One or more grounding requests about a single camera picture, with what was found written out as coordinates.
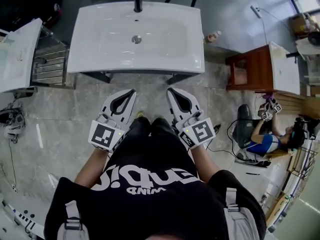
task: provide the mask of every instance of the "power outlet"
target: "power outlet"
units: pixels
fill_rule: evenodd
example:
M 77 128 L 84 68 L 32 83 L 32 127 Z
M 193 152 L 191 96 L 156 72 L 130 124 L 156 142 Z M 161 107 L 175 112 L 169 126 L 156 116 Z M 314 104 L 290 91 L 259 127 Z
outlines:
M 258 7 L 254 7 L 253 5 L 251 5 L 250 8 L 259 19 L 262 18 L 261 14 L 260 14 L 260 9 Z
M 14 190 L 14 192 L 18 193 L 15 185 L 12 184 L 11 187 L 12 187 L 12 189 Z

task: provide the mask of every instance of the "sink basin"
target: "sink basin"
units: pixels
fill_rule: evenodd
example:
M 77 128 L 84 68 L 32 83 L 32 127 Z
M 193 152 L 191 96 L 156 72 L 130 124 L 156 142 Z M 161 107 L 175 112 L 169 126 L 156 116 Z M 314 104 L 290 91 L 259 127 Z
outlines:
M 71 40 L 67 71 L 159 70 L 203 73 L 200 10 L 143 2 L 82 7 Z

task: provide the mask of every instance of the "strap buckle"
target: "strap buckle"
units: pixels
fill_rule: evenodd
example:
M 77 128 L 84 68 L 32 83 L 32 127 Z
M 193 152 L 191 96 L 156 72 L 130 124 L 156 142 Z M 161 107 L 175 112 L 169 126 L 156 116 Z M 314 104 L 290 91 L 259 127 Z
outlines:
M 239 212 L 239 207 L 237 204 L 230 204 L 227 206 L 228 212 Z
M 80 223 L 80 219 L 76 217 L 72 217 L 70 219 L 66 220 L 66 223 L 64 223 L 64 228 L 66 230 L 82 230 L 82 224 Z

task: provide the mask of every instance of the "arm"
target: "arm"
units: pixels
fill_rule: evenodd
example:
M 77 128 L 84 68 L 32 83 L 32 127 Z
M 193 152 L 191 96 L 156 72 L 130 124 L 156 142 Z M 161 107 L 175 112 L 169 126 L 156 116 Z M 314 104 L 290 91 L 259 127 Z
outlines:
M 212 161 L 204 145 L 199 145 L 191 149 L 191 153 L 200 180 L 208 183 L 211 177 L 220 170 L 219 167 Z
M 76 176 L 74 183 L 91 189 L 101 176 L 108 158 L 108 152 L 96 148 Z
M 277 114 L 273 113 L 273 117 L 272 117 L 272 127 L 271 127 L 271 131 L 275 136 L 280 137 L 281 133 L 278 131 L 277 129 Z
M 263 140 L 264 140 L 264 135 L 260 135 L 260 129 L 261 126 L 264 124 L 263 120 L 260 120 L 259 123 L 257 124 L 257 126 L 255 127 L 253 133 L 251 134 L 251 140 L 255 143 L 259 143 L 262 144 Z

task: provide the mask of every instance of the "white countertop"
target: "white countertop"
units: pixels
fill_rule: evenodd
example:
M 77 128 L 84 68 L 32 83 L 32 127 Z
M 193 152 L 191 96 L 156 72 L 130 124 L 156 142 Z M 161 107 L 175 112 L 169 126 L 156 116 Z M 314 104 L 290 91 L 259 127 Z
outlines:
M 273 89 L 300 95 L 300 77 L 298 62 L 295 63 L 295 58 L 287 58 L 289 54 L 283 47 L 274 42 L 269 43 Z
M 41 31 L 42 20 L 37 18 L 10 32 L 14 40 L 8 49 L 5 66 L 0 66 L 0 93 L 30 86 L 35 48 Z

